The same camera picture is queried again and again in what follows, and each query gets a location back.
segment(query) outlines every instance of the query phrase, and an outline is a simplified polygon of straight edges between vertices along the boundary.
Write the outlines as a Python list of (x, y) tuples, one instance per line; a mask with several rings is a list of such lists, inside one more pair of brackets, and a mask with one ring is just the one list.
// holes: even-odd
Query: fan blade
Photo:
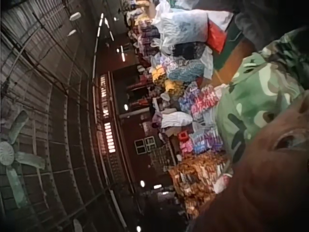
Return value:
[(27, 123), (29, 119), (28, 114), (26, 113), (26, 111), (22, 110), (19, 115), (15, 118), (10, 132), (9, 132), (9, 140), (8, 142), (12, 145), (13, 143), (15, 143), (21, 129), (23, 128), (23, 126)]
[(24, 189), (20, 183), (19, 177), (14, 168), (11, 166), (6, 167), (6, 175), (9, 179), (14, 199), (18, 208), (28, 205), (28, 200), (25, 196)]
[(45, 168), (45, 160), (39, 156), (30, 154), (30, 153), (17, 151), (15, 152), (15, 159), (17, 162), (30, 165), (35, 168), (39, 168), (39, 169)]

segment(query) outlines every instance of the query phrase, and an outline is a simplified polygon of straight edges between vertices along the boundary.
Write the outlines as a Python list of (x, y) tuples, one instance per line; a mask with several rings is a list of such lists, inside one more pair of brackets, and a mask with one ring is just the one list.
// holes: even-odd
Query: fluorescent light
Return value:
[(109, 29), (109, 28), (110, 28), (110, 25), (108, 25), (108, 21), (107, 21), (106, 18), (104, 19), (104, 23), (106, 24), (107, 28)]
[(76, 33), (76, 30), (71, 30), (68, 34), (68, 36), (71, 36), (72, 34), (75, 34)]
[(76, 19), (79, 19), (81, 16), (82, 16), (81, 13), (76, 12), (75, 14), (72, 14), (70, 16), (70, 21), (75, 21)]
[(110, 31), (110, 35), (111, 35), (112, 40), (114, 41), (114, 37), (113, 37), (113, 35), (112, 35), (112, 32), (111, 32), (111, 31)]
[(145, 187), (145, 181), (141, 180), (141, 181), (140, 181), (140, 186), (141, 186), (142, 188)]
[(161, 188), (162, 187), (162, 185), (155, 185), (154, 186), (154, 189), (159, 189), (159, 188)]

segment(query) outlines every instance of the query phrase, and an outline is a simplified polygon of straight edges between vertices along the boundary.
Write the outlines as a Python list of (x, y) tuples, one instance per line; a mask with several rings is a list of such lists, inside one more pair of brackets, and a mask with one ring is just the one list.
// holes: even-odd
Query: camouflage jacket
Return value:
[(293, 30), (245, 58), (216, 108), (219, 133), (233, 162), (248, 142), (309, 85), (309, 29)]

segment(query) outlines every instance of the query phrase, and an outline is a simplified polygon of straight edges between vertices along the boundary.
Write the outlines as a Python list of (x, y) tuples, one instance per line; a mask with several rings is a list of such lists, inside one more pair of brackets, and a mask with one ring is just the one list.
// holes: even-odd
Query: red bag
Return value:
[(227, 33), (222, 31), (217, 24), (208, 20), (208, 39), (206, 41), (207, 45), (219, 54), (224, 48)]

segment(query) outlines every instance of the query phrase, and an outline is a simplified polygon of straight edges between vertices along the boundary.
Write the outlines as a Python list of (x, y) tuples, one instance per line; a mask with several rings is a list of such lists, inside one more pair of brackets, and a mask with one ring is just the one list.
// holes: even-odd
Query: ceiling light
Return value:
[(112, 40), (114, 41), (114, 37), (113, 37), (113, 35), (112, 35), (112, 32), (111, 32), (111, 31), (110, 31), (110, 35), (111, 35)]
[(107, 28), (109, 29), (109, 28), (110, 28), (110, 25), (108, 25), (108, 21), (107, 21), (106, 18), (104, 19), (104, 23), (106, 24)]
[(145, 181), (141, 180), (141, 181), (140, 181), (140, 186), (141, 186), (142, 188), (145, 187)]
[(161, 188), (162, 187), (162, 185), (155, 185), (154, 186), (154, 189), (159, 189), (159, 188)]
[(75, 14), (72, 14), (70, 16), (70, 21), (75, 21), (76, 19), (79, 19), (81, 16), (82, 16), (81, 13), (76, 12)]
[(76, 33), (76, 30), (71, 30), (68, 34), (68, 36), (71, 36), (72, 34), (75, 34)]

